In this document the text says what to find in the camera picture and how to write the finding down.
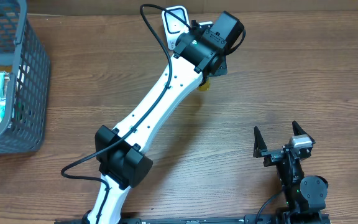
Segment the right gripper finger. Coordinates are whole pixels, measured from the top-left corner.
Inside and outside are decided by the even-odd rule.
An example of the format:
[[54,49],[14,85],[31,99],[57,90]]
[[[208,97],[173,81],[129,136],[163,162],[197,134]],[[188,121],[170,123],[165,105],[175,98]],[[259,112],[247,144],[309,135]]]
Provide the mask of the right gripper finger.
[[296,121],[292,121],[291,124],[292,124],[292,128],[293,128],[293,133],[295,136],[307,135],[310,138],[312,144],[316,143],[316,141],[306,131],[304,131]]
[[262,137],[262,134],[257,126],[254,127],[254,150],[253,156],[262,157],[262,153],[267,151],[267,146]]

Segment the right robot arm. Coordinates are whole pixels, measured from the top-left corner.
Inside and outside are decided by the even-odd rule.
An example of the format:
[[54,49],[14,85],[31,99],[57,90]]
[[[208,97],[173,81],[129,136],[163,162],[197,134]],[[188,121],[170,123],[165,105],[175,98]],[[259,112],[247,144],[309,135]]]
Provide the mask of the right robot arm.
[[[296,122],[294,135],[280,149],[269,150],[258,127],[254,128],[255,158],[263,158],[264,166],[275,166],[282,189],[271,196],[255,215],[254,223],[330,223],[326,208],[328,181],[319,175],[305,175],[301,161],[311,156],[315,140]],[[284,194],[286,207],[276,209],[273,215],[262,215],[266,206]]]

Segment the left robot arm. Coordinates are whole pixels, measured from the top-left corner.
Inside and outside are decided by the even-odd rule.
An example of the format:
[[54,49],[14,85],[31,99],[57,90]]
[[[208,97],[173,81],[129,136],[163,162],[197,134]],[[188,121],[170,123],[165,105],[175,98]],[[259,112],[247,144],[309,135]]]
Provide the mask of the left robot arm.
[[95,134],[101,188],[82,223],[118,223],[130,189],[139,185],[153,162],[145,154],[180,102],[208,82],[226,56],[241,44],[244,25],[224,11],[212,25],[191,23],[176,41],[166,69],[136,108],[112,129],[101,126]]

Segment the yellow liquid bottle silver cap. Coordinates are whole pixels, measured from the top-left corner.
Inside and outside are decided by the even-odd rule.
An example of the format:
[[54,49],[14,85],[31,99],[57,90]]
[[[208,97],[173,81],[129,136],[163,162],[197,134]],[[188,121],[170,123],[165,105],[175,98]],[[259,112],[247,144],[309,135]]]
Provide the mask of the yellow liquid bottle silver cap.
[[208,91],[211,86],[211,81],[209,78],[206,78],[203,80],[200,85],[197,87],[197,90],[199,91]]

